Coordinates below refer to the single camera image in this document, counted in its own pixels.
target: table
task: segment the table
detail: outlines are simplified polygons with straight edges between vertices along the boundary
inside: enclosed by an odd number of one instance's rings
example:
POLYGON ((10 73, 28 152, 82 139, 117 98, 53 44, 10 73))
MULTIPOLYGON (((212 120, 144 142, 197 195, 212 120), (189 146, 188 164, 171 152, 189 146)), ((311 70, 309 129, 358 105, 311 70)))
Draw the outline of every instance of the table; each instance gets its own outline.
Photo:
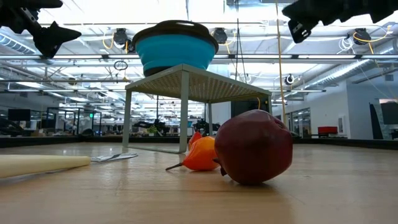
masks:
MULTIPOLYGON (((181 99, 180 127, 188 126, 188 100, 208 104, 210 134, 213 134, 212 103, 267 97, 271 108, 271 92, 228 77, 208 72, 193 66, 181 64, 153 74, 147 78, 126 85, 126 106, 124 109, 123 147, 129 147, 129 126, 132 92, 168 96, 181 99)), ((181 128, 178 151, 169 149, 148 149, 151 151, 184 153, 187 150, 187 129, 181 128)))

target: bowl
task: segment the bowl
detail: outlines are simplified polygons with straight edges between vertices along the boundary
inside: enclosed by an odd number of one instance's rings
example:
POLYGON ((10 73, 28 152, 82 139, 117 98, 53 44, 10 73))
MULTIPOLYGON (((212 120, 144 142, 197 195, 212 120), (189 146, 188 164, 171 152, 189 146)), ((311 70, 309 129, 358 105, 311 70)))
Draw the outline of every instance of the bowl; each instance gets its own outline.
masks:
POLYGON ((163 21, 138 32, 132 39, 145 77, 182 63, 207 69, 218 51, 209 30, 191 21, 163 21))

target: wooden floor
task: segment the wooden floor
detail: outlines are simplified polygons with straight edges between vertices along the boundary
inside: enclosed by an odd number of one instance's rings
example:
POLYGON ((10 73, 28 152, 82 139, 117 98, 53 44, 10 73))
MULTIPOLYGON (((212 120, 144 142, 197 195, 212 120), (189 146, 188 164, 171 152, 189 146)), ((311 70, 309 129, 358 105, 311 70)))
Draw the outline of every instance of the wooden floor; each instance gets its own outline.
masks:
MULTIPOLYGON (((0 149, 0 154, 98 156, 120 144, 0 149)), ((258 187, 219 170, 166 172, 182 156, 133 159, 0 180, 0 223, 396 224, 398 151, 296 145, 290 169, 258 187)))

